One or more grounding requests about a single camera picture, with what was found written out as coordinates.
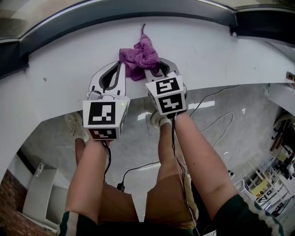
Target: brown shorts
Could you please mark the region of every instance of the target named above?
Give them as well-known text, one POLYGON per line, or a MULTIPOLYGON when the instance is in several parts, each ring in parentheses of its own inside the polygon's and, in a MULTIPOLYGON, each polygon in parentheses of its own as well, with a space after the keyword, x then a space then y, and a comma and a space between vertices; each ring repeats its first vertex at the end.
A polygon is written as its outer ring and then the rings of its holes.
MULTIPOLYGON (((184 188, 188 204, 198 218, 198 209, 187 176, 185 176, 184 188)), ((144 221, 179 229, 194 228, 191 213, 184 204, 183 187, 179 175, 160 180, 147 193, 144 221)), ((104 185, 98 224, 105 222, 138 222, 131 194, 121 192, 111 185, 104 185)))

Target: green sleeve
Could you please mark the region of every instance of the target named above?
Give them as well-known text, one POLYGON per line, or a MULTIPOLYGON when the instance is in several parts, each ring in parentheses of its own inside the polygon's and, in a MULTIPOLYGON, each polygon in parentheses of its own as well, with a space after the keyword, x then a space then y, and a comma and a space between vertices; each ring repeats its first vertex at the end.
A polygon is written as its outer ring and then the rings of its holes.
POLYGON ((75 212, 64 213, 57 228, 58 236, 95 235, 97 224, 90 218, 75 212))
POLYGON ((217 235, 284 236, 278 220, 246 196, 229 199, 217 212, 213 223, 217 235))

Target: white table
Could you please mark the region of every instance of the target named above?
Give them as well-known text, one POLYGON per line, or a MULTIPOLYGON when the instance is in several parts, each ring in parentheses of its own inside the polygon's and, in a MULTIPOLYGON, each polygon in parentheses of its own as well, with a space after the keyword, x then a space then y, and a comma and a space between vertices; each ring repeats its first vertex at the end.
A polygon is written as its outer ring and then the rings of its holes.
MULTIPOLYGON (((230 36, 215 23, 171 17, 134 18, 87 27, 33 53, 30 67, 0 80, 0 179, 37 125, 82 110, 91 77, 138 42, 143 23, 162 58, 174 62, 188 88, 284 83, 295 64, 271 46, 230 36)), ((126 81, 131 99, 147 96, 145 80, 126 81)))

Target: purple towel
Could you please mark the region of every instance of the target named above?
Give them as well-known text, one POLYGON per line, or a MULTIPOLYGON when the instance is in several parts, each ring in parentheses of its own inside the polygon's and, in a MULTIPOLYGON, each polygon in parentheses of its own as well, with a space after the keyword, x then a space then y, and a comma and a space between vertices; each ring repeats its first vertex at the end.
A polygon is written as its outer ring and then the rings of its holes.
POLYGON ((121 48, 119 60, 126 65, 126 77, 134 81, 145 78, 144 69, 151 69, 154 73, 159 72, 160 60, 156 50, 152 46, 150 38, 143 33, 139 43, 132 48, 121 48))

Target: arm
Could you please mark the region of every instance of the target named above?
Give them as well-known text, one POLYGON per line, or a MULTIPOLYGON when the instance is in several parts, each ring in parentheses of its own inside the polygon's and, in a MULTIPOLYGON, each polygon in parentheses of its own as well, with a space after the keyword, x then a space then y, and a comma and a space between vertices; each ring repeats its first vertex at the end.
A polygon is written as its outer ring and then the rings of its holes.
POLYGON ((105 166, 105 148, 100 141, 90 141, 71 181, 66 211, 79 213, 97 223, 105 166))
POLYGON ((222 205, 238 192, 223 161, 186 112, 177 116, 175 131, 192 181, 213 219, 222 205))

